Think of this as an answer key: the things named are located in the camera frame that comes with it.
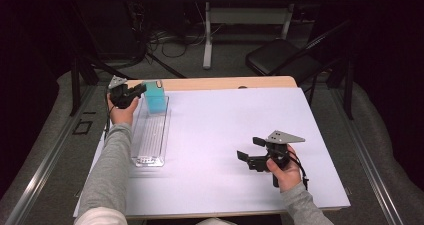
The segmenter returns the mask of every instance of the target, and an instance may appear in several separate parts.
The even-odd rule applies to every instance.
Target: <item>black cable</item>
[[[105,99],[105,105],[106,105],[106,127],[105,127],[105,136],[104,136],[104,141],[106,142],[106,137],[107,134],[109,133],[109,129],[110,129],[110,112],[112,111],[112,109],[109,110],[109,104],[108,104],[108,100],[107,100],[107,87],[105,87],[105,95],[104,95],[104,99]]]
[[[177,72],[175,69],[171,68],[170,66],[168,66],[167,64],[163,63],[162,61],[160,61],[157,57],[155,57],[153,54],[151,53],[146,53],[146,55],[148,57],[150,57],[151,59],[153,59],[155,62],[159,63],[159,65],[161,65],[163,68],[165,68],[168,72],[174,74],[175,76],[177,76],[178,78],[187,78],[186,76],[182,75],[181,73]]]
[[[296,165],[302,171],[302,182],[303,182],[303,185],[305,185],[306,190],[308,190],[308,181],[309,181],[309,179],[306,176],[305,169],[303,168],[302,164],[300,163],[299,157],[295,153],[293,153],[293,152],[290,152],[289,151],[289,153],[293,154],[296,157],[296,159],[294,159],[294,158],[292,158],[292,156],[289,155],[290,160],[292,160],[294,163],[296,163]]]

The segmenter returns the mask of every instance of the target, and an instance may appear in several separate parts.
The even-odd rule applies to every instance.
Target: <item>gray carpet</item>
[[[235,29],[237,36],[231,37],[228,34],[235,33],[231,30],[234,27],[221,29],[214,36],[212,69],[210,70],[206,71],[202,68],[204,49],[202,45],[188,47],[186,52],[178,58],[166,57],[161,52],[161,46],[154,54],[187,77],[254,76],[244,66],[244,56],[258,47],[259,43],[273,39],[278,35],[278,31],[275,27],[266,27],[260,31],[257,27],[237,27]],[[304,43],[305,33],[302,29],[304,27],[292,26],[288,39],[299,44]],[[171,43],[164,46],[165,51],[175,52],[175,54],[183,51],[178,50],[181,47]],[[141,79],[175,78],[157,63],[151,63],[147,59],[136,66],[122,69],[121,72]],[[54,169],[48,174],[48,180],[43,184],[44,187],[35,202],[28,207],[28,213],[23,219],[24,224],[73,223],[72,214],[78,200],[77,196],[87,177],[106,122],[103,105],[104,85],[108,83],[111,75],[102,71],[98,71],[98,74],[101,79],[98,86],[89,88],[82,82],[83,89],[91,91],[92,96],[84,103],[80,116],[74,118],[79,126],[73,126],[66,139],[60,141],[63,142],[60,157]],[[44,157],[58,142],[59,134],[67,123],[72,104],[70,74],[62,76],[58,82],[61,89],[52,113],[21,172],[0,202],[1,224],[7,221]],[[358,158],[358,149],[346,128],[343,120],[345,115],[337,107],[339,102],[334,96],[335,93],[338,94],[338,91],[329,90],[325,85],[320,85],[311,109],[342,183],[351,191],[349,200],[352,206],[325,214],[335,224],[388,224]],[[384,124],[366,94],[358,86],[354,89],[353,115],[354,124],[358,127],[404,224],[424,224],[423,193],[409,182],[402,168],[393,159],[390,139]],[[89,124],[91,124],[90,129],[87,134],[84,134]],[[293,223],[287,214],[283,214],[281,220],[282,224]],[[141,224],[141,222],[130,221],[130,224]]]

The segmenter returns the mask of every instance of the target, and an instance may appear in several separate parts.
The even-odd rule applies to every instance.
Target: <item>white table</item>
[[[144,170],[129,178],[127,218],[285,211],[272,175],[249,170],[236,153],[265,155],[263,147],[252,143],[252,137],[266,138],[274,130],[306,139],[292,146],[310,179],[309,191],[317,206],[350,206],[306,98],[292,78],[171,79],[163,84],[172,110],[165,165],[141,168]],[[236,84],[249,88],[234,89]],[[135,169],[140,168],[132,165],[132,174]]]

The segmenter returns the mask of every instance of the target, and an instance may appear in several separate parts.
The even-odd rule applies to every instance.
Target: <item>finger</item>
[[[138,97],[136,96],[132,101],[130,106],[128,106],[128,110],[134,112],[138,105]]]
[[[287,144],[287,151],[289,151],[290,157],[292,157],[293,159],[297,160],[297,155],[296,155],[296,151],[294,151],[293,147],[290,146],[289,144]]]
[[[269,171],[272,172],[272,174],[274,174],[277,178],[283,178],[285,176],[284,172],[271,158],[266,161],[266,166],[268,167]]]

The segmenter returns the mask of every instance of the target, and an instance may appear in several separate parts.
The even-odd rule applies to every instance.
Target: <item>clear plastic box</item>
[[[160,110],[150,109],[148,101],[162,103]],[[142,98],[136,121],[133,123],[131,158],[136,167],[161,167],[165,164],[171,110],[169,97]]]

